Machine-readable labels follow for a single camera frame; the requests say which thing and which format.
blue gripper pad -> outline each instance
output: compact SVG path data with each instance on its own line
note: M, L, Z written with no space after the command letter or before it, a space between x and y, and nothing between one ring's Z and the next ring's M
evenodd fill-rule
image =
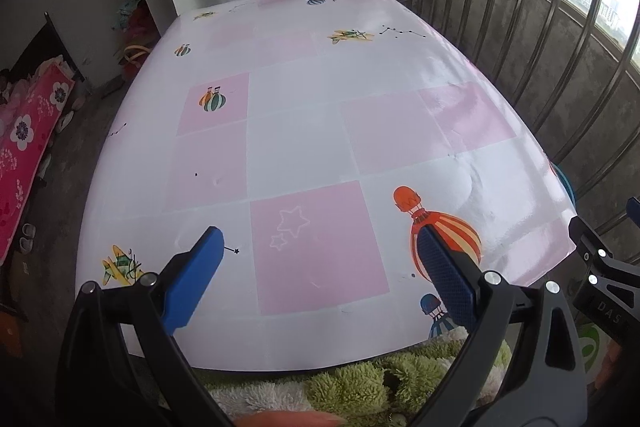
M175 279L164 297L162 323L169 335L186 326L220 266L225 251L222 232L209 227L190 250L190 260Z
M626 215L636 224L636 227L640 227L640 201L638 201L638 198L629 198L627 200Z
M431 227L422 227L418 232L418 257L429 274L431 282L449 315L459 326L464 326L469 332L476 325L476 296L456 267L456 260L465 262L464 257L471 261L464 252L449 250L440 240Z

star print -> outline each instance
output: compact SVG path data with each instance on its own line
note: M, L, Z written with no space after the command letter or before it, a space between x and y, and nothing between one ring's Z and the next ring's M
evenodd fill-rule
M286 244L287 240L284 238L284 234L279 233L278 235L271 236L271 244L269 246L271 248L277 248L278 251L280 251Z
M280 219L280 224L276 230L278 230L278 232L289 232L293 237L298 237L300 229L311 223L311 221L302 215L300 205L293 210L281 210Z

table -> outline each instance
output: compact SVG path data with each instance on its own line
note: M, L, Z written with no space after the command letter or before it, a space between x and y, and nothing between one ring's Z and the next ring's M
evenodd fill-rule
M395 0L241 0L182 14L133 82L76 285L158 272L213 225L228 250L175 334L189 362L327 367L430 334L421 220L526 285L574 249L574 215L509 104Z

blue hot air balloon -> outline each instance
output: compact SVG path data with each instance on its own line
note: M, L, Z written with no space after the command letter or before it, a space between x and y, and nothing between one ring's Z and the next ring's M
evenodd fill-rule
M427 293L420 299L420 308L425 315L433 319L429 338L437 337L445 331L453 330L457 327L449 313L443 309L442 302L433 293Z

slipper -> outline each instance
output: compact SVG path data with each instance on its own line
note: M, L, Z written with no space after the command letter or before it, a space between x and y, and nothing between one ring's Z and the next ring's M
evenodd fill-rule
M49 165L51 165L51 153L44 156L44 159L40 162L36 176L40 179L43 179L44 175L47 172L47 169L49 168Z
M33 239L36 235L36 227L31 223L25 223L22 226L22 235L27 239Z
M81 94L74 100L74 103L71 104L71 109L77 111L84 105L84 102L86 102L86 97L84 94Z
M30 253L33 248L33 239L27 239L26 237L20 238L20 251L22 253Z
M64 128L67 125L69 125L69 122L71 122L71 119L73 117L74 117L74 112L69 111L65 116L60 118L60 120L58 120L58 123L56 124L56 133L60 134L64 130Z

